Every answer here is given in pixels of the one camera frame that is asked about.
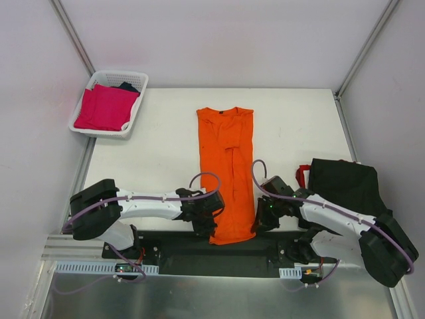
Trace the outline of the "orange t shirt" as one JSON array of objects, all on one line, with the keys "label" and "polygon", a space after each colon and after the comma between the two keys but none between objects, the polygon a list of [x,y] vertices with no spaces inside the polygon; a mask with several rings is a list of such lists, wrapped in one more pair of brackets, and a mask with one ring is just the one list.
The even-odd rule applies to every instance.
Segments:
[{"label": "orange t shirt", "polygon": [[227,245],[255,237],[254,191],[251,176],[254,111],[234,107],[230,110],[197,110],[200,169],[221,180],[224,210],[214,214],[212,245]]}]

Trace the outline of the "black t shirt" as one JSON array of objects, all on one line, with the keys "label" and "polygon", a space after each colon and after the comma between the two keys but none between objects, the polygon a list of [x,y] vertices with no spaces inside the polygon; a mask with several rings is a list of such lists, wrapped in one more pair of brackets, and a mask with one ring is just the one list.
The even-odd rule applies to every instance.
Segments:
[{"label": "black t shirt", "polygon": [[312,159],[308,188],[322,198],[356,213],[392,216],[379,193],[375,168],[345,160]]}]

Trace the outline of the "white plastic basket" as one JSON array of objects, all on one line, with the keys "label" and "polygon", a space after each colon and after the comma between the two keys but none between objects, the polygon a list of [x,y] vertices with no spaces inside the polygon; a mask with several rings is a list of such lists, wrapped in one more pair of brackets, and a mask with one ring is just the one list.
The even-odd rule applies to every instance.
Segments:
[{"label": "white plastic basket", "polygon": [[95,138],[128,138],[148,81],[142,72],[96,71],[77,103],[69,129]]}]

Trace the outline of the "pink t shirt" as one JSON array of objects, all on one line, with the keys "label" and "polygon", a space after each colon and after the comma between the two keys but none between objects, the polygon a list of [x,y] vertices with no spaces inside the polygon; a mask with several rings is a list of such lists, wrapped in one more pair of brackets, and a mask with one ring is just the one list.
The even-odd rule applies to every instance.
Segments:
[{"label": "pink t shirt", "polygon": [[131,110],[140,94],[118,87],[96,84],[85,89],[80,114],[73,123],[77,129],[119,132],[130,122]]}]

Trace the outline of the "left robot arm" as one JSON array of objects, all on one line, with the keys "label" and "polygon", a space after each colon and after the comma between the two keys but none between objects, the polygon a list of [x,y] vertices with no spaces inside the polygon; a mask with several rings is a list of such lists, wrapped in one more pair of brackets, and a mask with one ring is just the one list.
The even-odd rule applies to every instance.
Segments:
[{"label": "left robot arm", "polygon": [[210,236],[216,228],[214,219],[225,208],[218,189],[178,188],[160,194],[127,191],[113,179],[103,179],[70,198],[70,218],[62,227],[76,241],[99,239],[111,244],[125,258],[136,257],[141,243],[137,227],[125,219],[148,217],[191,223],[193,230]]}]

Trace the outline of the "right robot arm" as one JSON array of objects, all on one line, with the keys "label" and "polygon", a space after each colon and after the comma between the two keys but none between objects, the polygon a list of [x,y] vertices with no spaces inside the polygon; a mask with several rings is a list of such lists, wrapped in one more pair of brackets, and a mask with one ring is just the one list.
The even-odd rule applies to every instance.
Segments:
[{"label": "right robot arm", "polygon": [[278,176],[256,187],[282,203],[289,214],[318,228],[298,247],[303,261],[312,263],[319,257],[344,261],[390,288],[414,273],[419,253],[394,217],[356,213],[308,189],[294,191]]}]

